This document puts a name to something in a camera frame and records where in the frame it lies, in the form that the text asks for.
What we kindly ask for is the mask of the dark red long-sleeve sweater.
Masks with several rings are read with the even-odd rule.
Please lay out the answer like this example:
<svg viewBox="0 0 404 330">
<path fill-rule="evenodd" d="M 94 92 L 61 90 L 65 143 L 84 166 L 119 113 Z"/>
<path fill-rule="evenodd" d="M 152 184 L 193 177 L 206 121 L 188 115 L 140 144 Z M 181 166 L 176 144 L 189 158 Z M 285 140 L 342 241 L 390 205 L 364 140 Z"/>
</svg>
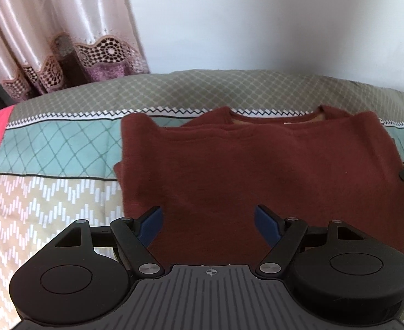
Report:
<svg viewBox="0 0 404 330">
<path fill-rule="evenodd" d="M 404 253 L 403 162 L 373 112 L 252 119 L 222 107 L 181 127 L 136 113 L 121 137 L 123 212 L 161 207 L 150 252 L 164 265 L 257 264 L 269 249 L 259 204 L 312 227 L 342 220 Z"/>
</svg>

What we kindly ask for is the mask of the pink satin lace curtain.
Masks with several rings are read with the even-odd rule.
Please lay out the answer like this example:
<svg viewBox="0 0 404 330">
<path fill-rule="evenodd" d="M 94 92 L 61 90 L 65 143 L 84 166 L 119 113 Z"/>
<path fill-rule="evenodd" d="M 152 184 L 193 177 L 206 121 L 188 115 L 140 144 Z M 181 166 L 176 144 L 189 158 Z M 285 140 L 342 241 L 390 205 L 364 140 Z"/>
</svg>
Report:
<svg viewBox="0 0 404 330">
<path fill-rule="evenodd" d="M 129 0 L 0 0 L 0 87 L 14 103 L 148 71 Z"/>
</svg>

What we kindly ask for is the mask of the patterned quilt bedspread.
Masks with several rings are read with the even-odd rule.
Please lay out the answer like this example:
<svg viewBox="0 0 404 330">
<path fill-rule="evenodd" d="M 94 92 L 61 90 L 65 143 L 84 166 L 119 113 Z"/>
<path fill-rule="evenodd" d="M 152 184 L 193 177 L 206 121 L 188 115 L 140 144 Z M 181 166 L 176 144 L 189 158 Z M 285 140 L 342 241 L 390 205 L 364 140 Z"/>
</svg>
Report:
<svg viewBox="0 0 404 330">
<path fill-rule="evenodd" d="M 19 316 L 13 273 L 78 218 L 105 226 L 122 215 L 113 171 L 120 121 L 145 112 L 178 127 L 219 106 L 257 118 L 301 116 L 321 104 L 371 110 L 404 162 L 404 92 L 277 71 L 177 71 L 86 84 L 0 111 L 0 329 Z"/>
</svg>

